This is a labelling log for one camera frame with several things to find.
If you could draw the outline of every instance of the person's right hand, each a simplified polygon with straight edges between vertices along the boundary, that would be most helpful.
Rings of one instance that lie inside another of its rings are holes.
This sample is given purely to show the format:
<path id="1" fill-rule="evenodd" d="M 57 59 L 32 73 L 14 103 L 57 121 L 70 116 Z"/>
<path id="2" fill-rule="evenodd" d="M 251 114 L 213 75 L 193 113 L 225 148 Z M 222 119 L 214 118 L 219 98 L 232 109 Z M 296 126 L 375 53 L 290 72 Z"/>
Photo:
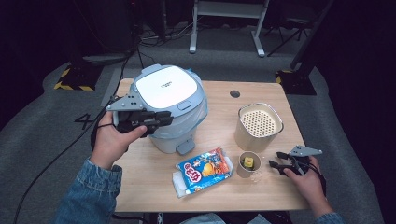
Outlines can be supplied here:
<path id="1" fill-rule="evenodd" d="M 113 113 L 106 112 L 99 125 L 112 124 Z M 111 170 L 113 163 L 118 160 L 128 146 L 141 137 L 148 128 L 140 126 L 128 133 L 120 133 L 113 125 L 98 128 L 96 142 L 90 161 L 104 169 Z"/>
<path id="2" fill-rule="evenodd" d="M 309 160 L 320 171 L 318 160 L 313 156 L 310 156 Z M 309 169 L 305 175 L 297 175 L 291 169 L 287 168 L 283 172 L 293 181 L 303 197 L 306 198 L 315 217 L 321 217 L 324 214 L 334 212 L 323 194 L 317 173 Z"/>

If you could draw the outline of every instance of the chip bag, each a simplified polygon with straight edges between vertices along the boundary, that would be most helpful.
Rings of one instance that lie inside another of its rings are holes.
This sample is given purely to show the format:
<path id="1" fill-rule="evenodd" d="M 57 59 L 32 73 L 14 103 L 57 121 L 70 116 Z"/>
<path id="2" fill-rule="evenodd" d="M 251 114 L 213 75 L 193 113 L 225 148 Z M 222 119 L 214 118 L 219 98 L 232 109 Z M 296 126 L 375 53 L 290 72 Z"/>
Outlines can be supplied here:
<path id="1" fill-rule="evenodd" d="M 178 198 L 215 185 L 233 173 L 233 164 L 220 147 L 183 161 L 176 168 L 179 171 L 173 173 L 173 183 Z"/>

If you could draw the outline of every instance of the strainer basket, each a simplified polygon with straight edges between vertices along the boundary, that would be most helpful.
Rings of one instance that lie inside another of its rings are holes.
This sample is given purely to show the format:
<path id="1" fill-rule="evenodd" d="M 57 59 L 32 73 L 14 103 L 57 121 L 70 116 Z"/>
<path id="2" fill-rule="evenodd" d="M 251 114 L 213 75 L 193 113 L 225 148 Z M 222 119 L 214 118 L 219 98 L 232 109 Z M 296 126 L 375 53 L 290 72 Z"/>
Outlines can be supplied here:
<path id="1" fill-rule="evenodd" d="M 245 151 L 261 152 L 283 130 L 283 122 L 275 110 L 264 103 L 245 105 L 238 111 L 234 138 Z"/>

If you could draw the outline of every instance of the wooden table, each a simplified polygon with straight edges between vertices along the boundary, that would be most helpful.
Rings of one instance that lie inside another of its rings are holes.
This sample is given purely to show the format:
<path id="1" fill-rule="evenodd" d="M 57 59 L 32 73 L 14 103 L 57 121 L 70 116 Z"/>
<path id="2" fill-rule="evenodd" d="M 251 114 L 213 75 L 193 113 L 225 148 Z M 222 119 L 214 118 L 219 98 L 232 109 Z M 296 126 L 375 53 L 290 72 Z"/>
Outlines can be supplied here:
<path id="1" fill-rule="evenodd" d="M 121 81 L 118 96 L 125 95 L 132 79 Z M 203 81 L 209 112 L 198 126 L 196 148 L 186 156 L 165 154 L 149 138 L 133 142 L 116 164 L 123 168 L 122 187 L 116 212 L 216 212 L 306 209 L 308 204 L 285 176 L 269 166 L 279 161 L 277 151 L 290 152 L 304 145 L 290 105 L 282 87 L 276 83 Z M 233 98 L 230 91 L 239 91 Z M 210 149 L 222 147 L 233 162 L 234 169 L 243 152 L 233 139 L 238 110 L 243 105 L 267 103 L 282 118 L 285 128 L 264 152 L 262 167 L 250 178 L 234 172 L 231 178 L 179 199 L 172 173 L 181 161 Z"/>

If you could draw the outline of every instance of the denim sleeve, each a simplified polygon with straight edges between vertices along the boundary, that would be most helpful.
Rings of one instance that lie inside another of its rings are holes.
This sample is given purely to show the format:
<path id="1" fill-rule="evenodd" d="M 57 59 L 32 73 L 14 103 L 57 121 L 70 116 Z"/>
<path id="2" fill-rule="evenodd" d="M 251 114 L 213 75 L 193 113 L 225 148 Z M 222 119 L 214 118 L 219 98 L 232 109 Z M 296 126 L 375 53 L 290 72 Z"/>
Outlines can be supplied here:
<path id="1" fill-rule="evenodd" d="M 85 160 L 52 223 L 109 223 L 120 193 L 122 169 L 111 171 Z"/>
<path id="2" fill-rule="evenodd" d="M 338 213 L 329 213 L 315 220 L 315 224 L 343 224 L 343 218 Z"/>

